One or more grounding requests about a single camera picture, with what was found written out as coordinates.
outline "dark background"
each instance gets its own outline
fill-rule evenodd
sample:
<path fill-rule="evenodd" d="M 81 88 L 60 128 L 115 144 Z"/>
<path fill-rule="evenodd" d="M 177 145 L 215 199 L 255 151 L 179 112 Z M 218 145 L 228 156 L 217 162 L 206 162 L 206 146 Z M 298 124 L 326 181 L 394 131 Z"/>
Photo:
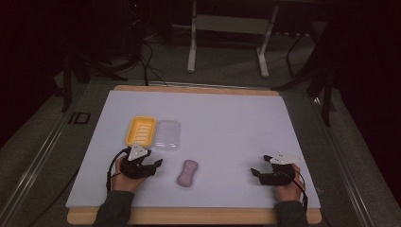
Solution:
<path fill-rule="evenodd" d="M 104 0 L 95 2 L 108 3 Z M 149 25 L 167 37 L 171 33 L 171 24 L 190 25 L 190 2 L 152 0 L 154 9 Z M 199 2 L 200 10 L 207 11 L 217 1 Z M 238 1 L 228 2 L 221 1 L 219 13 L 267 17 L 258 7 L 258 4 L 265 4 L 264 1 L 250 3 L 246 9 L 243 3 L 238 6 Z M 107 36 L 115 31 L 111 32 L 113 27 L 102 22 L 102 18 L 96 18 L 92 4 L 89 0 L 2 1 L 0 146 L 57 91 L 53 77 L 62 68 L 60 30 L 77 29 L 78 34 L 84 35 L 67 38 L 80 45 L 92 58 L 108 61 L 114 44 L 107 43 L 107 37 L 99 34 L 103 32 Z M 343 18 L 345 29 L 332 35 L 334 39 L 345 37 L 347 40 L 346 51 L 340 56 L 336 71 L 335 86 L 340 89 L 347 109 L 401 204 L 401 186 L 396 181 L 401 156 L 401 139 L 398 138 L 401 135 L 398 63 L 401 18 L 396 9 L 396 4 L 390 1 L 360 1 L 360 7 Z M 302 31 L 302 20 L 294 23 L 294 19 L 305 18 L 308 11 L 306 7 L 292 5 L 280 8 L 274 29 L 290 34 Z M 330 9 L 321 10 L 321 13 L 316 15 L 317 18 L 325 19 Z"/>

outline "transparent lid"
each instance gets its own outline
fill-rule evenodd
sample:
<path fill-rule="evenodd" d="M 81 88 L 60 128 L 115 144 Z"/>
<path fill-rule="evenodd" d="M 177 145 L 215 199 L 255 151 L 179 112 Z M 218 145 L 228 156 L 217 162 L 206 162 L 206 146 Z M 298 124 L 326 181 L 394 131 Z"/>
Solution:
<path fill-rule="evenodd" d="M 175 151 L 180 145 L 181 125 L 178 121 L 161 120 L 157 124 L 153 142 L 156 151 Z"/>

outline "yellow container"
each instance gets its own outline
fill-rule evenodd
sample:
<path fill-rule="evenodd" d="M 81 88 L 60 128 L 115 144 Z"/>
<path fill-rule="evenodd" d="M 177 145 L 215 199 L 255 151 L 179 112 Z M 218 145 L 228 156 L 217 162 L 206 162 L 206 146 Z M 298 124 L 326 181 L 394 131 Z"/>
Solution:
<path fill-rule="evenodd" d="M 153 141 L 156 119 L 150 116 L 135 116 L 128 130 L 126 143 L 132 146 L 134 142 L 147 148 Z"/>

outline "pink object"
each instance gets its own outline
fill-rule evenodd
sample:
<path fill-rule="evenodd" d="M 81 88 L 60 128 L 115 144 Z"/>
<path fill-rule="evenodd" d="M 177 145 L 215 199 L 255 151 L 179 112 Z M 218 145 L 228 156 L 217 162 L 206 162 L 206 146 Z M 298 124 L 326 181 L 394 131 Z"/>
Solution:
<path fill-rule="evenodd" d="M 183 162 L 183 171 L 177 178 L 177 184 L 183 187 L 191 186 L 198 166 L 198 163 L 193 160 L 185 160 Z"/>

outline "human hand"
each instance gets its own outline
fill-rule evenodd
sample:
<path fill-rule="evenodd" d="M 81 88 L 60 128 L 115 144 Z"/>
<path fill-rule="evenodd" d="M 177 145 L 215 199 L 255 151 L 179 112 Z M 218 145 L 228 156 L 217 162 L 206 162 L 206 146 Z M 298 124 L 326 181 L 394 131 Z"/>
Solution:
<path fill-rule="evenodd" d="M 301 169 L 295 164 L 292 164 L 292 166 L 295 169 L 294 181 L 302 188 L 305 188 L 304 184 L 300 181 L 300 174 L 298 173 Z M 301 189 L 294 182 L 283 186 L 276 186 L 276 196 L 279 201 L 299 201 L 301 193 Z"/>
<path fill-rule="evenodd" d="M 147 178 L 131 179 L 121 173 L 120 166 L 123 158 L 119 158 L 115 161 L 115 176 L 112 177 L 112 191 L 129 191 L 135 193 L 139 185 L 144 182 Z"/>

